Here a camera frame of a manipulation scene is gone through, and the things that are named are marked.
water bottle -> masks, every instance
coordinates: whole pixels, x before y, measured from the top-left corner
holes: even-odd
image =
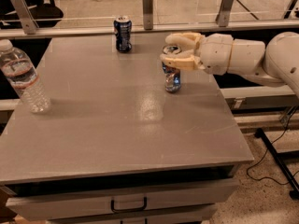
[[[164,54],[179,54],[181,53],[181,48],[176,45],[163,47]],[[165,89],[168,92],[175,93],[179,91],[180,85],[180,70],[173,68],[162,63],[162,68],[165,73]]]
[[[33,113],[50,110],[50,98],[27,54],[0,40],[0,69],[24,104]]]

aluminum can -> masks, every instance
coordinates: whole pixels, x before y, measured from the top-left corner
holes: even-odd
[[[181,48],[177,45],[164,46],[162,49],[164,54],[179,54],[181,53]],[[165,73],[165,89],[168,92],[177,92],[180,85],[180,70],[173,68],[162,63],[162,68]]]
[[[119,52],[128,52],[132,45],[130,42],[132,22],[128,16],[119,16],[113,22],[114,34],[116,36],[116,49]]]

drawer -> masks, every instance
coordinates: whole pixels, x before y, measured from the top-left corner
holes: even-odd
[[[27,220],[115,214],[224,202],[237,188],[233,178],[10,198],[7,207]]]
[[[211,219],[216,212],[214,204],[142,211],[129,214],[110,214],[47,221],[47,224],[174,224]]]

bottle label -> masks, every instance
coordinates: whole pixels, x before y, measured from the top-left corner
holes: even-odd
[[[36,70],[28,59],[7,63],[1,70],[14,89],[26,89],[37,80]]]

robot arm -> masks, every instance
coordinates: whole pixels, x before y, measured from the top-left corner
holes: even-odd
[[[299,97],[299,34],[277,35],[266,49],[264,42],[221,34],[207,37],[197,33],[172,34],[166,43],[182,50],[180,54],[161,55],[167,66],[181,70],[202,69],[212,75],[236,74],[270,87],[288,84]]]

